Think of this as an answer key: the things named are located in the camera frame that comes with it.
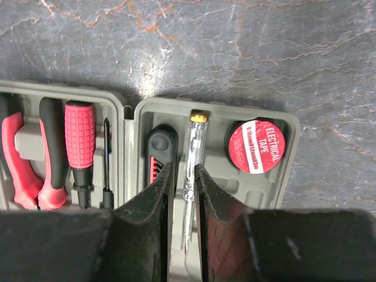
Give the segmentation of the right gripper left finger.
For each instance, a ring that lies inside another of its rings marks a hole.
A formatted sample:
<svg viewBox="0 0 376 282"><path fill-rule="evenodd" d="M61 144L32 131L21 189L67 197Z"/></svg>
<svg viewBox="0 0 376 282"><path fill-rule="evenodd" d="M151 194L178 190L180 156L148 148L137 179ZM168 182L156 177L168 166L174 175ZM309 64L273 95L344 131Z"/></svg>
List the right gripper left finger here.
<svg viewBox="0 0 376 282"><path fill-rule="evenodd" d="M1 213L2 281L167 281L174 165L123 206Z"/></svg>

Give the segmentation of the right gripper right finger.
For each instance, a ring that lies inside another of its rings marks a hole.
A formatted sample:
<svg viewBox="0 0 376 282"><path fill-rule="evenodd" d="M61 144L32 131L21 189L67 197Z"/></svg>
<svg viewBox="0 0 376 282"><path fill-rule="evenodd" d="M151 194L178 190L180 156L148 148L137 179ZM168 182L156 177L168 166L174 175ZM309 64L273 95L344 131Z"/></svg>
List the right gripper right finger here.
<svg viewBox="0 0 376 282"><path fill-rule="evenodd" d="M252 209L194 172L203 281L375 280L370 212Z"/></svg>

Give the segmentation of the red phillips screwdriver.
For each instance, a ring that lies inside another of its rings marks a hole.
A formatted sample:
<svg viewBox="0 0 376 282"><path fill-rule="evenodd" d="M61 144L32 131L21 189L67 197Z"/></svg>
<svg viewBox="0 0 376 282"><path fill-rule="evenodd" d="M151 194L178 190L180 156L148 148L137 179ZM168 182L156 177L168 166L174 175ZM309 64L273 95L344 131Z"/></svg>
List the red phillips screwdriver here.
<svg viewBox="0 0 376 282"><path fill-rule="evenodd" d="M114 208L114 196L110 189L110 178L109 178L109 154L110 154L110 124L109 119L105 118L103 121L104 129L104 181L105 186L103 188L103 207L105 209Z"/></svg>

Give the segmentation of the red black pliers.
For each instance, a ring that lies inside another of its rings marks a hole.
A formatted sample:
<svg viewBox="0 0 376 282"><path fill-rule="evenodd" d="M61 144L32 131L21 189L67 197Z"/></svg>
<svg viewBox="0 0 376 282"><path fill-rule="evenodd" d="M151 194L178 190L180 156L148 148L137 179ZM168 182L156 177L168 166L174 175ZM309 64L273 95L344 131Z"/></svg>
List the red black pliers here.
<svg viewBox="0 0 376 282"><path fill-rule="evenodd" d="M44 181L16 149L15 136L24 125L21 102L10 94L1 95L1 143L15 188L14 202L26 209L58 209L66 203L65 181L68 173L61 101L42 98L39 118L46 164Z"/></svg>

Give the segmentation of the red utility knife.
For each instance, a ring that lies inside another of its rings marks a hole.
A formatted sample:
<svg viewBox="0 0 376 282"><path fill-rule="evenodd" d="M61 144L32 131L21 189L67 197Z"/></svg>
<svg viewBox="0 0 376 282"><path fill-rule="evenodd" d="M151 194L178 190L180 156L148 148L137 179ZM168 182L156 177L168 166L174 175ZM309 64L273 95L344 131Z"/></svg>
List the red utility knife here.
<svg viewBox="0 0 376 282"><path fill-rule="evenodd" d="M179 137L169 125L152 129L145 143L145 187L152 184L165 164L177 162Z"/></svg>

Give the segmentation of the grey plastic tool case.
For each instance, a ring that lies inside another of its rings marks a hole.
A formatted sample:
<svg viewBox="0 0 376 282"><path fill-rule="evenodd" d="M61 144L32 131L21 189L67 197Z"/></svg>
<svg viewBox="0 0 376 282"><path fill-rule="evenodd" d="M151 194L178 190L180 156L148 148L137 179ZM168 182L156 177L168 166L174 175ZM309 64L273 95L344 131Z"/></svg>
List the grey plastic tool case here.
<svg viewBox="0 0 376 282"><path fill-rule="evenodd" d="M173 163L172 233L167 281L203 281L195 185L195 214L187 256L184 255L182 247L184 217L182 190L187 131L192 110L201 110L209 114L204 160L203 164L197 165L202 165L221 189L246 206L255 209L277 209L280 207L300 135L300 125L294 116L263 109L238 108L166 98L146 99L132 109L121 95L97 89L8 80L1 82L2 94L10 94L21 102L23 126L15 136L16 149L21 158L30 162L33 171L42 181L45 180L46 167L39 124L39 103L42 98L61 101L64 114L64 134L67 101L91 103L95 115L96 147L93 156L93 188L90 193L89 207L81 209L79 206L78 193L73 188L73 171L68 163L65 181L66 203L58 209L46 210L40 207L26 209L14 202L15 188L1 143L1 213L105 209L102 204L102 194L105 186L103 121L106 117L110 124L109 178L110 189L114 196L114 208L105 210L116 210L151 185L145 187L145 143L148 133L161 124L169 125L177 132L179 143L177 162ZM272 121L281 129L286 140L286 148L280 163L263 174L249 174L236 168L227 157L224 145L226 133L234 122L253 119Z"/></svg>

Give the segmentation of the clear voltage tester screwdriver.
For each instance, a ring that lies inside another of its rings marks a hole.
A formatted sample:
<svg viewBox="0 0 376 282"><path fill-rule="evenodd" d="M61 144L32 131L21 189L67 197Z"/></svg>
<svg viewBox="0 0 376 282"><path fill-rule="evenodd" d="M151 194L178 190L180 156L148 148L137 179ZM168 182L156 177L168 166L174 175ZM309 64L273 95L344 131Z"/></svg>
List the clear voltage tester screwdriver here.
<svg viewBox="0 0 376 282"><path fill-rule="evenodd" d="M189 250L189 241L192 235L193 218L195 214L194 167L197 164L203 164L208 121L209 114L207 112L192 110L187 131L184 187L182 190L184 200L182 247L185 256L187 256Z"/></svg>

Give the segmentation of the red flathead screwdriver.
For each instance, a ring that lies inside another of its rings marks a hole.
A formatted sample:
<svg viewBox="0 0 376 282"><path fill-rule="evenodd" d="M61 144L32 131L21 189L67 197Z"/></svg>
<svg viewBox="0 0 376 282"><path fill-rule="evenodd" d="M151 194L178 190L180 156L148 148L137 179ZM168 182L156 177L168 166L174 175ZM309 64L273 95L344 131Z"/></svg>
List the red flathead screwdriver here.
<svg viewBox="0 0 376 282"><path fill-rule="evenodd" d="M73 171L73 188L78 193L79 206L87 209L93 188L93 156L96 147L95 115L91 103L67 101L65 142L68 162Z"/></svg>

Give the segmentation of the red electrical tape roll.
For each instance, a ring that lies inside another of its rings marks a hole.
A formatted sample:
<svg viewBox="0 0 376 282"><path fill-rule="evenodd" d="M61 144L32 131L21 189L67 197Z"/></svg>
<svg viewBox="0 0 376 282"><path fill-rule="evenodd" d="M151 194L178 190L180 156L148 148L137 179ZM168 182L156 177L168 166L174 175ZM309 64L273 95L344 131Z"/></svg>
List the red electrical tape roll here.
<svg viewBox="0 0 376 282"><path fill-rule="evenodd" d="M253 119L234 122L226 133L224 145L236 168L249 174L263 174L280 163L286 140L272 121Z"/></svg>

